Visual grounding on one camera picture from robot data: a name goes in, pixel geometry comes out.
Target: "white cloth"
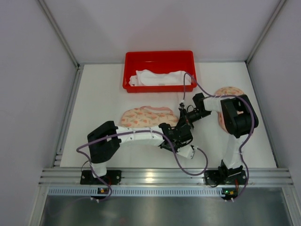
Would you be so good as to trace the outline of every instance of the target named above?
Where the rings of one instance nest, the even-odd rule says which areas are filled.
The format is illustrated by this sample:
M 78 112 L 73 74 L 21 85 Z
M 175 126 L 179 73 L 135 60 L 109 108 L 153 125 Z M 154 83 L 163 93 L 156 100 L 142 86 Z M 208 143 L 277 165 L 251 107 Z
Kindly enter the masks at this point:
M 130 86 L 179 86 L 183 85 L 185 71 L 155 74 L 149 70 L 136 71 L 130 77 Z M 185 76 L 185 85 L 191 84 L 191 77 Z

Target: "red plastic bin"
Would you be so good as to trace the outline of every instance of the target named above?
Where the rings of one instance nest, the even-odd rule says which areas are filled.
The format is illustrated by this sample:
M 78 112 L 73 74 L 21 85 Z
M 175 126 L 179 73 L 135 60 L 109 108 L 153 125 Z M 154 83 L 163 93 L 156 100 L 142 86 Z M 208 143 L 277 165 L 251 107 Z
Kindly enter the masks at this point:
M 181 86 L 130 86 L 129 81 L 137 71 L 150 70 L 154 73 L 170 73 L 186 71 L 195 79 L 196 71 L 192 51 L 152 51 L 152 52 L 128 52 L 123 74 L 122 86 L 128 93 L 151 92 L 183 92 Z M 197 86 L 195 81 L 186 84 L 186 91 L 191 92 Z

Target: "white platform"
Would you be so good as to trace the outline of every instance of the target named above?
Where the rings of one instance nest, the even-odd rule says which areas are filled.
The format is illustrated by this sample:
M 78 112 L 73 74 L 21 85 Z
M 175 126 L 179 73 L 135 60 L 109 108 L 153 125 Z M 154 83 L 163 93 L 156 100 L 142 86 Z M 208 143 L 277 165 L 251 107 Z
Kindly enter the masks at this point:
M 245 161 L 251 168 L 276 167 L 245 63 L 195 63 L 195 67 L 198 81 L 209 93 L 213 94 L 221 87 L 234 86 L 248 95 L 258 115 L 259 126 L 245 145 Z M 150 105 L 169 107 L 178 113 L 183 93 L 129 94 L 122 88 L 123 69 L 124 65 L 85 65 L 63 149 L 61 167 L 81 167 L 86 158 L 75 150 L 87 142 L 87 134 L 108 120 L 118 124 L 126 110 Z M 199 92 L 201 90 L 195 88 L 193 92 L 187 93 L 185 105 L 193 104 L 192 97 Z M 228 134 L 218 125 L 217 113 L 212 113 L 194 125 L 192 144 L 206 152 L 209 167 L 219 166 L 226 151 Z M 205 158 L 200 152 L 197 152 L 192 160 L 181 156 L 179 160 L 186 168 L 205 166 Z M 107 166 L 177 168 L 170 151 L 142 145 L 120 148 L 108 161 Z

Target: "black bracket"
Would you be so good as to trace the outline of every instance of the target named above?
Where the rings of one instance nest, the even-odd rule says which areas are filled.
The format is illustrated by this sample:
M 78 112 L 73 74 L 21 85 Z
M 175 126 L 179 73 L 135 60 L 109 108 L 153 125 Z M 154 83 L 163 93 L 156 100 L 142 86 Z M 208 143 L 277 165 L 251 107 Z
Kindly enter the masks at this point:
M 159 125 L 159 128 L 161 128 L 164 135 L 167 136 L 169 140 L 171 140 L 175 151 L 177 151 L 180 147 L 186 146 L 188 142 L 191 142 L 193 140 L 190 126 L 187 124 L 184 124 L 180 128 L 178 128 L 171 127 L 170 124 L 161 123 Z M 159 147 L 172 152 L 172 148 L 167 140 L 164 140 L 164 142 L 160 144 Z
M 116 129 L 118 129 L 118 127 L 115 126 L 113 121 L 107 121 L 88 134 L 88 142 L 93 142 L 109 135 L 115 135 Z M 120 143 L 121 140 L 118 139 L 118 137 L 112 137 L 110 140 L 106 139 L 96 144 L 89 145 L 91 162 L 102 163 L 110 160 L 120 147 Z
M 245 100 L 250 106 L 255 120 L 254 128 L 256 128 L 258 126 L 258 117 L 248 96 L 243 94 L 239 97 Z M 221 100 L 221 106 L 225 127 L 230 134 L 236 138 L 240 138 L 240 136 L 250 133 L 252 125 L 251 113 L 239 98 Z
M 121 181 L 121 170 L 108 170 L 105 176 L 100 177 L 109 185 L 118 185 Z M 80 178 L 81 185 L 103 185 L 94 178 L 90 170 L 83 170 Z
M 204 173 L 205 184 L 211 187 L 218 185 L 244 185 L 246 183 L 246 172 L 242 170 L 240 173 L 223 178 L 218 169 L 206 170 Z

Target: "white wall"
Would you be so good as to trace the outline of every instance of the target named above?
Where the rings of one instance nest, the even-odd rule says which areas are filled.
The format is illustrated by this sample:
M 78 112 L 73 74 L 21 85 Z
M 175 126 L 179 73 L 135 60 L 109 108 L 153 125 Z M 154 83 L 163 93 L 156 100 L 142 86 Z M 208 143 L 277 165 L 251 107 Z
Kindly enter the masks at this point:
M 191 49 L 197 61 L 244 61 L 279 0 L 47 0 L 76 58 Z
M 250 65 L 279 163 L 301 197 L 301 1 L 289 0 Z
M 0 3 L 0 225 L 29 220 L 75 74 L 34 0 Z

